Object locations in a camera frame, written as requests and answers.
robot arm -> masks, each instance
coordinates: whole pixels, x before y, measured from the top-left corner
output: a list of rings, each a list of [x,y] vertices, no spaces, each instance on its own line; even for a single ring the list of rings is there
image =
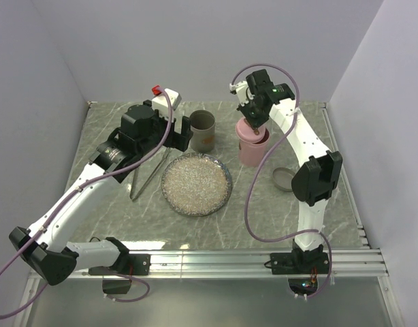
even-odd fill
[[[255,129],[271,118],[283,132],[292,126],[294,114],[297,121],[287,136],[297,156],[300,170],[292,180],[292,189],[300,201],[298,230],[322,230],[325,207],[336,188],[342,167],[339,152],[331,152],[322,143],[300,108],[295,108],[295,96],[286,84],[274,85],[265,69],[253,72],[246,81],[230,85],[238,96],[238,110]],[[307,233],[295,237],[294,247],[302,253],[322,252],[322,239],[318,234]]]
[[[170,96],[173,109],[176,109],[180,95],[169,89],[165,91]],[[51,212],[80,184],[130,166],[154,149],[165,133],[166,115],[167,102],[162,94],[157,94],[151,101],[146,100],[142,105],[131,106],[122,115],[120,127],[97,147],[82,174],[61,199],[28,229],[17,227],[12,231],[10,240],[19,250],[33,235],[43,230],[21,256],[50,285],[64,281],[74,270],[103,266],[119,273],[128,265],[129,250],[115,238],[108,237],[93,243],[72,243],[68,240],[91,210],[117,188],[130,171],[85,187],[59,211],[45,232],[43,225]],[[182,118],[180,134],[174,131],[174,123],[175,119],[164,146],[185,151],[192,136],[189,118]]]

gray marble table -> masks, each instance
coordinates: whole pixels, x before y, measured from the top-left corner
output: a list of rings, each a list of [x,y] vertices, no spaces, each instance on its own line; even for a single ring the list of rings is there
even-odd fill
[[[121,115],[133,103],[92,104],[82,131],[80,144],[69,185],[81,173],[96,146],[106,140],[110,132],[120,125]],[[136,202],[129,199],[131,176],[107,196],[79,226],[71,241],[86,242],[92,236],[114,236],[122,241],[134,242],[141,249],[257,249],[264,247],[290,247],[291,242],[261,243],[248,235],[244,226],[244,201],[255,173],[238,160],[238,139],[235,124],[241,117],[236,102],[183,102],[178,114],[189,116],[194,110],[208,110],[216,119],[216,146],[210,153],[229,169],[234,190],[229,202],[208,217],[184,217],[175,213],[163,198],[161,175],[166,165],[182,153],[173,150],[167,163],[152,180]],[[332,147],[322,109],[317,102],[303,102],[301,109],[312,128],[328,147]],[[267,123],[273,145],[282,135],[272,122]],[[147,179],[158,164],[163,151],[141,166],[138,185]],[[295,154],[289,144],[282,144],[261,172],[250,203],[249,217],[255,233],[275,238],[297,230],[298,201],[292,193],[275,188],[271,172],[275,167],[298,169]],[[344,181],[327,205],[324,233],[336,248],[360,247],[357,223]]]

red button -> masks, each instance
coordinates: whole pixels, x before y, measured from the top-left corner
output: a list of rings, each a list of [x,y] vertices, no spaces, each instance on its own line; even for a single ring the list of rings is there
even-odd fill
[[[153,92],[153,94],[154,95],[156,95],[156,96],[158,96],[158,95],[160,95],[160,94],[162,94],[162,92],[160,92],[160,90],[158,89],[160,86],[159,85],[157,85],[157,86],[155,86],[155,87],[153,87],[152,88],[152,92]]]

gray cup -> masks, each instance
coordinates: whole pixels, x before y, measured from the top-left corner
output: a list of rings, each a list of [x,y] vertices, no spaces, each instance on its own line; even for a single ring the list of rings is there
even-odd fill
[[[207,153],[215,147],[215,117],[206,110],[196,110],[189,116],[191,131],[191,149],[200,153]]]

pink cup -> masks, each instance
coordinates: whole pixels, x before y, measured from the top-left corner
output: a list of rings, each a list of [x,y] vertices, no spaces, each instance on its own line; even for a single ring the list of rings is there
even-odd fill
[[[259,165],[270,141],[270,133],[265,126],[259,127],[258,131],[259,133],[256,134],[245,122],[245,118],[240,119],[236,124],[236,135],[240,139],[239,160],[248,167]]]

